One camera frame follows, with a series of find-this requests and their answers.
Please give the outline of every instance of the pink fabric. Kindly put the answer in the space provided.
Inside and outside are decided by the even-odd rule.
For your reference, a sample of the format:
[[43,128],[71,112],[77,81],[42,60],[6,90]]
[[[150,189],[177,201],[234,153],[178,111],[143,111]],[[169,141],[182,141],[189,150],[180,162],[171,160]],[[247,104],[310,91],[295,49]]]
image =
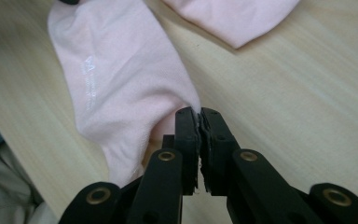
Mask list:
[[162,0],[237,49],[281,22],[299,0]]
[[48,31],[71,93],[78,131],[103,149],[110,181],[142,172],[149,138],[174,132],[174,113],[198,95],[141,0],[55,2]]

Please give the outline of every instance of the pink sock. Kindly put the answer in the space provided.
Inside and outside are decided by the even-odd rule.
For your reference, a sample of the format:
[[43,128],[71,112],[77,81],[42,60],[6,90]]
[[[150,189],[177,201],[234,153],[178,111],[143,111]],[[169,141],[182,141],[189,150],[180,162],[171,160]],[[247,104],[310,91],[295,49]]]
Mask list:
[[173,134],[176,110],[200,111],[194,86],[143,1],[57,1],[48,31],[76,127],[102,147],[110,181],[123,187],[142,172],[149,138]]
[[237,49],[281,22],[299,0],[162,0]]

